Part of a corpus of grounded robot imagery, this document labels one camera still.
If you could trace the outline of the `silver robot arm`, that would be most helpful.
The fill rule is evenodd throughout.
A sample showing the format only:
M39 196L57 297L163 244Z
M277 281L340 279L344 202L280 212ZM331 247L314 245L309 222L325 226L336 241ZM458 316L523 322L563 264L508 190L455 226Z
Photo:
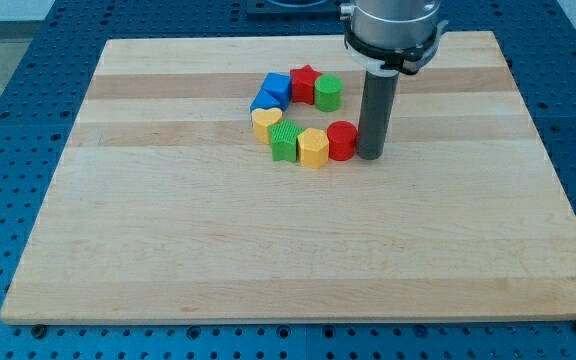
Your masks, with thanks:
M414 75L435 56L448 22L440 0L353 0L339 6L344 45L376 77Z

